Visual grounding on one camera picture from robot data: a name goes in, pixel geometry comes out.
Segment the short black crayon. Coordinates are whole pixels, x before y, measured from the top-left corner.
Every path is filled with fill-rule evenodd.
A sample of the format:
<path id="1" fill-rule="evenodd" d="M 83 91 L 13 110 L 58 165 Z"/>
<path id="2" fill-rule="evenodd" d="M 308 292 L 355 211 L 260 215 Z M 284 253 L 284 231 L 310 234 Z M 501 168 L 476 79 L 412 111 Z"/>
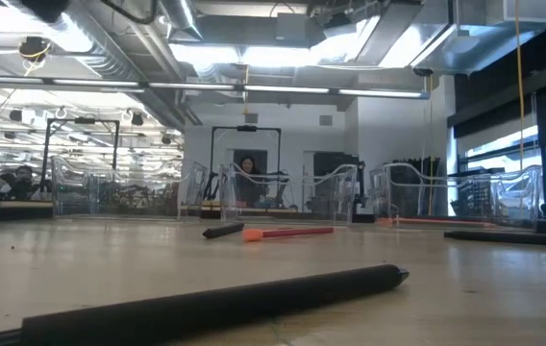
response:
<path id="1" fill-rule="evenodd" d="M 245 226 L 244 223 L 232 223 L 232 224 L 226 224 L 223 226 L 208 228 L 202 233 L 202 236 L 205 239 L 219 238 L 221 236 L 231 235 L 234 233 L 241 232 L 244 226 Z"/>

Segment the clear plastic bin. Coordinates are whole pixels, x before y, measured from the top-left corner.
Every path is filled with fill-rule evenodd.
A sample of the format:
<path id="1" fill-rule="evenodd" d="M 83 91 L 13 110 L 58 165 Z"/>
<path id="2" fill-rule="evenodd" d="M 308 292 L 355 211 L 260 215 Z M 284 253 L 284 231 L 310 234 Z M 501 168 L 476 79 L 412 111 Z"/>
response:
<path id="1" fill-rule="evenodd" d="M 153 170 L 112 169 L 52 159 L 56 217 L 180 220 L 200 215 L 207 167 L 183 159 Z"/>
<path id="2" fill-rule="evenodd" d="M 323 176 L 260 174 L 267 193 L 254 207 L 237 200 L 234 163 L 219 166 L 219 204 L 225 222 L 314 224 L 346 227 L 352 222 L 357 166 L 342 164 Z"/>
<path id="3" fill-rule="evenodd" d="M 541 168 L 501 169 L 437 177 L 408 163 L 387 163 L 370 172 L 377 218 L 480 221 L 497 227 L 530 227 L 539 216 Z"/>

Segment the person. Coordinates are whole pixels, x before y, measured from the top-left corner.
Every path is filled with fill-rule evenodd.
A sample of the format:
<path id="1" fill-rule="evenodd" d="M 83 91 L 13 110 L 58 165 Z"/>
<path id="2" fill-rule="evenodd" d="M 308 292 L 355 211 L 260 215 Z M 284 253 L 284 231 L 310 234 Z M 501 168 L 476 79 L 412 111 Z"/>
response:
<path id="1" fill-rule="evenodd" d="M 30 166 L 19 166 L 13 173 L 0 175 L 0 197 L 15 201 L 50 201 L 51 183 L 34 182 L 34 171 Z"/>
<path id="2" fill-rule="evenodd" d="M 253 157 L 247 155 L 240 161 L 240 172 L 236 175 L 237 200 L 252 208 L 264 198 L 267 185 L 259 178 L 261 172 Z"/>

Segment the long ceiling light bar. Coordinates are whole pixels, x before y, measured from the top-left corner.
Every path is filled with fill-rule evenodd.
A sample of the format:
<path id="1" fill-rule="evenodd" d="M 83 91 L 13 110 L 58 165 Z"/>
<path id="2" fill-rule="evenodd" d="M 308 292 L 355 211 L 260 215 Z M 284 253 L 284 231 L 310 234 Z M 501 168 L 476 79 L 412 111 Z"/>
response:
<path id="1" fill-rule="evenodd" d="M 266 85 L 229 85 L 202 84 L 186 82 L 139 82 L 114 80 L 83 80 L 48 77 L 0 76 L 0 87 L 17 89 L 80 90 L 94 92 L 136 92 L 146 90 L 195 90 L 195 91 L 232 91 L 232 92 L 268 92 L 327 96 L 352 96 L 394 99 L 429 99 L 428 91 L 358 89 L 313 86 L 266 86 Z"/>

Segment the thick black pen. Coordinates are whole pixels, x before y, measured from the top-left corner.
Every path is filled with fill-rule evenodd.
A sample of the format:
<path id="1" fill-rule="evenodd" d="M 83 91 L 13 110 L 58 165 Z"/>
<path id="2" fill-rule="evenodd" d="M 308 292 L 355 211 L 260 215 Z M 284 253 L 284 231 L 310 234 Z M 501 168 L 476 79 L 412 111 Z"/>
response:
<path id="1" fill-rule="evenodd" d="M 23 319 L 20 328 L 0 332 L 0 346 L 162 344 L 387 292 L 409 274 L 406 269 L 385 263 L 32 316 Z"/>

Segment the long black pen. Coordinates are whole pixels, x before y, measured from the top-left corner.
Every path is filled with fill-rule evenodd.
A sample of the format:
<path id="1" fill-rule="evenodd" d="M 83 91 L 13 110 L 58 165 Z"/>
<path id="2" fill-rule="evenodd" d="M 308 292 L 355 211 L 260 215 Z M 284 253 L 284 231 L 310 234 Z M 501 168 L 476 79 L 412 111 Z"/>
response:
<path id="1" fill-rule="evenodd" d="M 514 244 L 546 246 L 546 235 L 504 232 L 477 232 L 477 231 L 447 231 L 446 238 L 457 240 L 472 240 L 484 242 L 501 242 Z"/>

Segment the black gantry frame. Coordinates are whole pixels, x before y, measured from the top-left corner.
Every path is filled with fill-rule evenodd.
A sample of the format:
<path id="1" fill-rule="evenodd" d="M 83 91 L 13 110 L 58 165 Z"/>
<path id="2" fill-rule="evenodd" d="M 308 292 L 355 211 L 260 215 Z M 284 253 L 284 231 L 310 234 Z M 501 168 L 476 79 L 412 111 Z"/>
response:
<path id="1" fill-rule="evenodd" d="M 225 162 L 239 164 L 240 154 L 259 154 L 265 152 L 266 157 L 256 162 L 260 172 L 269 174 L 268 168 L 272 168 L 271 159 L 275 159 L 276 166 L 273 173 L 281 171 L 281 139 L 280 128 L 257 127 L 255 125 L 239 126 L 213 126 L 211 128 L 210 149 L 210 177 L 205 189 L 208 200 L 217 196 L 218 185 L 213 181 L 218 175 L 218 166 Z"/>
<path id="2" fill-rule="evenodd" d="M 47 187 L 47 164 L 49 158 L 49 149 L 50 149 L 50 139 L 51 136 L 58 130 L 60 130 L 66 123 L 75 123 L 81 125 L 95 125 L 97 123 L 109 123 L 114 125 L 114 130 L 109 131 L 109 135 L 112 137 L 113 146 L 112 146 L 112 173 L 109 173 L 109 176 L 114 179 L 113 171 L 117 168 L 117 154 L 118 154 L 118 144 L 119 144 L 119 132 L 120 132 L 120 122 L 118 120 L 104 120 L 104 119 L 95 119 L 93 117 L 76 117 L 72 119 L 60 119 L 57 117 L 48 118 L 46 120 L 46 129 L 45 129 L 45 138 L 43 144 L 43 159 L 42 159 L 42 170 L 40 173 L 40 180 L 38 185 L 38 191 L 40 193 L 45 191 Z"/>

